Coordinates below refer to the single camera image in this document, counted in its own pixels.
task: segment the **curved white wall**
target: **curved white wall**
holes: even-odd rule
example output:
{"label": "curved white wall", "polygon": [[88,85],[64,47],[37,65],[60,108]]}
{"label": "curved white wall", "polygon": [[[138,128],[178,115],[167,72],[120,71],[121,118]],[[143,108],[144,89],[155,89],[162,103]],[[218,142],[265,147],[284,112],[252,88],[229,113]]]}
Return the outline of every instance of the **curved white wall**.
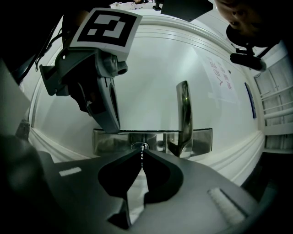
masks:
{"label": "curved white wall", "polygon": [[[154,19],[154,25],[151,17],[143,18],[136,33],[127,60],[129,71],[115,78],[121,130],[178,130],[176,85],[187,80],[194,129],[213,129],[212,152],[192,160],[210,165],[241,184],[254,168],[264,139],[257,119],[252,118],[244,85],[250,79],[239,65],[230,62],[231,51],[227,51],[229,46],[223,49],[223,39],[205,36],[204,29],[173,17],[161,15]],[[170,19],[176,27],[171,27]],[[235,103],[213,98],[198,52],[220,57],[231,71]],[[99,126],[79,110],[75,100],[49,96],[42,81],[34,98],[30,140],[37,148],[50,151],[55,161],[68,160],[66,152],[73,155],[72,159],[94,156],[92,130]]]}

